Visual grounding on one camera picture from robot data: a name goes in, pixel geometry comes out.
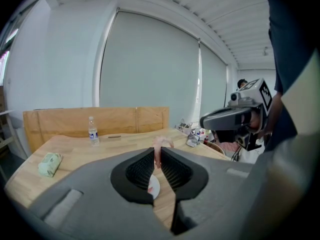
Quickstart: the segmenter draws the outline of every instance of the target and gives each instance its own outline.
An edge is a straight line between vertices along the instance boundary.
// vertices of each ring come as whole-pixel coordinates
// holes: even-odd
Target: dark shirt
[[[269,36],[276,69],[274,89],[282,94],[285,94],[299,77],[315,51],[318,42],[316,1],[268,0]],[[265,150],[271,151],[282,141],[296,135],[295,125],[283,107]]]

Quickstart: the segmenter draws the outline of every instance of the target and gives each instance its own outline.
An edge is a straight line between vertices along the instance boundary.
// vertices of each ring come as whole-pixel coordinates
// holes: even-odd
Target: cardboard box
[[[0,112],[5,111],[5,94],[4,87],[0,86]]]

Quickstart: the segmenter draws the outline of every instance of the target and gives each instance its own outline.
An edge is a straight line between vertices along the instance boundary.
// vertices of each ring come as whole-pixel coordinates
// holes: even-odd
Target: white ceiling
[[[188,9],[227,45],[239,70],[274,69],[267,0],[171,0]]]

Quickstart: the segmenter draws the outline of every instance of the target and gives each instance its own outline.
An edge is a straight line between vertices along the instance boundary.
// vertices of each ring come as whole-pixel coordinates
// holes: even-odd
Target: white plate
[[[153,174],[151,175],[149,181],[148,189],[150,188],[152,188],[152,190],[149,192],[149,194],[151,194],[153,196],[153,200],[155,200],[160,192],[160,183],[156,176],[154,176]]]

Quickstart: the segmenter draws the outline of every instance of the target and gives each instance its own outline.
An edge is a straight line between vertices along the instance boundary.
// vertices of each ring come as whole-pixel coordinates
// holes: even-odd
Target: wooden board
[[[87,137],[89,117],[98,134],[134,134],[168,127],[168,107],[84,107],[23,112],[24,129],[31,152],[56,135]]]
[[[138,134],[122,133],[118,138],[108,138],[108,136],[100,137],[98,147],[92,147],[87,137],[74,138],[61,135],[52,137],[13,174],[5,186],[6,193],[23,206],[29,207],[42,192],[82,165],[125,152],[149,148],[156,136],[171,138],[174,147],[179,150],[209,158],[230,160],[206,145],[199,144],[196,147],[186,145],[187,135],[176,129],[166,128]],[[63,156],[62,162],[52,178],[38,174],[38,164],[48,152],[60,153]],[[160,183],[160,193],[154,201],[153,210],[159,220],[170,228],[176,196],[161,169],[155,169],[153,174]]]

